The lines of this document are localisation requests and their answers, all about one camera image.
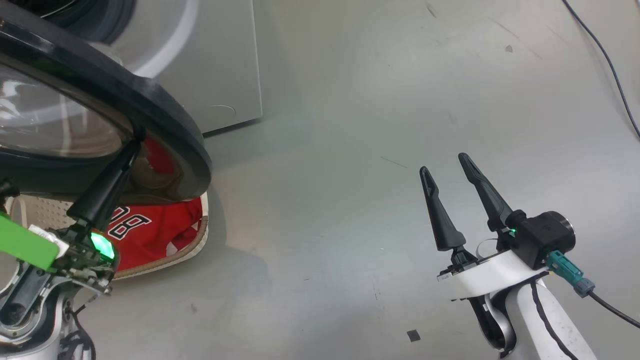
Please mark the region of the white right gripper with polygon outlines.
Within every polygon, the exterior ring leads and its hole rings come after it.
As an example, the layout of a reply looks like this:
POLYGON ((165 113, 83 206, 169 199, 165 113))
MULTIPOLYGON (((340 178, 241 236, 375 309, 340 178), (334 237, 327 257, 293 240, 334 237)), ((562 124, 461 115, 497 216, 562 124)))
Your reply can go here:
MULTIPOLYGON (((468 153, 460 152, 458 160, 467 180, 477 191, 487 214, 489 230, 496 232, 507 229, 506 219, 514 212, 512 208, 468 153)), ((419 176, 437 250, 446 252, 463 249, 466 238, 451 221, 439 198, 439 187, 426 166, 420 168, 419 176)), ((544 267, 531 269, 516 253, 508 250, 483 259, 464 271, 439 275, 438 290, 448 300, 468 299, 507 289, 544 271, 544 267)))

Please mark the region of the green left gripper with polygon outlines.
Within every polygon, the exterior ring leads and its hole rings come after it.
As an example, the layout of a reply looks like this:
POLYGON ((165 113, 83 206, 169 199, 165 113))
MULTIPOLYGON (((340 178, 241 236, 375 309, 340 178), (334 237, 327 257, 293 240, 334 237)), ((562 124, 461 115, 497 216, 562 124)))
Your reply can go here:
POLYGON ((110 223, 140 150, 139 141, 130 141, 119 151, 69 207, 66 215, 75 222, 59 233, 1 217, 1 251, 48 276, 39 296, 58 287, 112 294, 119 255, 99 231, 110 223))

